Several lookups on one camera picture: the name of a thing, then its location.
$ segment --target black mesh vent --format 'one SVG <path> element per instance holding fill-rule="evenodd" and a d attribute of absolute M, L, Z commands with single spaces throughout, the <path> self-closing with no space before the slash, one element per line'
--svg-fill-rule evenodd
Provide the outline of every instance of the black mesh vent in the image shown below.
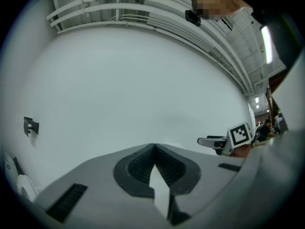
<path fill-rule="evenodd" d="M 179 180 L 186 172 L 185 165 L 158 147 L 155 148 L 156 166 L 168 186 Z"/>
<path fill-rule="evenodd" d="M 73 184 L 59 200 L 47 211 L 47 214 L 63 223 L 70 214 L 78 200 L 83 196 L 87 187 L 81 184 Z"/>
<path fill-rule="evenodd" d="M 190 193 L 201 176 L 200 168 L 195 162 L 160 144 L 149 144 L 122 158 L 115 165 L 113 175 L 130 195 L 153 198 L 154 190 L 149 187 L 149 182 L 155 164 L 172 196 Z"/>
<path fill-rule="evenodd" d="M 152 147 L 128 164 L 128 172 L 133 178 L 149 185 L 153 166 L 154 148 Z"/>

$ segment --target black wall mount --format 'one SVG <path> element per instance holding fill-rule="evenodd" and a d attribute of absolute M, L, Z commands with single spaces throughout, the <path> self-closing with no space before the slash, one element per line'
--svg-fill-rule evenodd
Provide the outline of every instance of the black wall mount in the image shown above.
<path fill-rule="evenodd" d="M 32 118 L 24 117 L 23 129 L 24 129 L 25 135 L 27 135 L 27 136 L 29 136 L 29 134 L 31 133 L 30 130 L 33 130 L 33 132 L 38 134 L 39 123 L 33 121 Z"/>

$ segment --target white surface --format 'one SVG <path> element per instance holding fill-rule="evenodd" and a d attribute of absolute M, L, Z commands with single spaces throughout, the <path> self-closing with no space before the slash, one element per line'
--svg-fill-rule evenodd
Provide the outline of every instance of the white surface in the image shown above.
<path fill-rule="evenodd" d="M 168 206 L 170 203 L 170 189 L 166 185 L 156 165 L 153 166 L 149 186 L 154 189 L 154 204 L 163 215 L 167 218 Z"/>
<path fill-rule="evenodd" d="M 22 84 L 1 127 L 35 187 L 85 160 L 144 143 L 214 155 L 197 138 L 249 122 L 245 98 L 223 72 L 149 31 L 107 27 L 59 36 Z M 40 123 L 38 136 L 24 134 L 24 116 Z"/>
<path fill-rule="evenodd" d="M 305 51 L 303 49 L 289 74 L 272 94 L 285 118 L 288 129 L 305 128 Z"/>

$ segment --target fluorescent light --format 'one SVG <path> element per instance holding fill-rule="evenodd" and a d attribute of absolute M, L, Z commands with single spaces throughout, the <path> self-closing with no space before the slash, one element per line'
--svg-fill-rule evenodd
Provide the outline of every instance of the fluorescent light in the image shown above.
<path fill-rule="evenodd" d="M 269 33 L 269 30 L 267 26 L 263 27 L 261 29 L 264 44 L 265 44 L 265 52 L 266 52 L 266 62 L 271 63 L 272 62 L 272 44 L 271 44 L 271 36 Z"/>

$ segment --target ceiling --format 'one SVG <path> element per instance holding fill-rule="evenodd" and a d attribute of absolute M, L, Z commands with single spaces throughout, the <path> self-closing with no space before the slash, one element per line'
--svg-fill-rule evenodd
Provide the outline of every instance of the ceiling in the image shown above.
<path fill-rule="evenodd" d="M 198 29 L 190 23 L 185 23 L 184 11 L 191 8 L 190 0 L 53 1 L 56 10 L 65 5 L 69 7 L 48 17 L 51 26 L 56 26 L 58 33 L 76 29 L 80 25 L 93 26 L 100 23 L 100 26 L 106 26 L 109 23 L 124 24 L 122 21 L 126 21 L 128 25 L 135 23 L 136 26 L 150 26 L 153 30 L 160 30 L 163 33 L 165 30 L 173 37 L 178 36 L 178 39 L 212 58 L 238 83 L 256 115 L 265 113 L 268 109 L 264 96 L 268 86 L 268 78 L 285 68 L 274 46 L 273 61 L 266 64 L 263 38 L 259 30 L 261 25 L 252 18 L 251 8 L 242 9 L 234 16 L 223 18 L 232 30 L 223 20 L 202 20 L 202 25 Z M 97 5 L 117 4 L 118 2 L 121 6 L 119 9 L 85 12 Z M 136 7 L 124 8 L 122 4 L 133 4 Z M 142 10 L 142 5 L 150 6 L 149 11 Z M 162 11 L 154 12 L 151 8 L 158 8 L 171 14 L 164 15 Z M 78 13 L 78 15 L 69 18 L 69 14 L 71 15 L 73 12 Z M 260 98 L 259 109 L 256 108 L 255 102 L 257 96 Z"/>

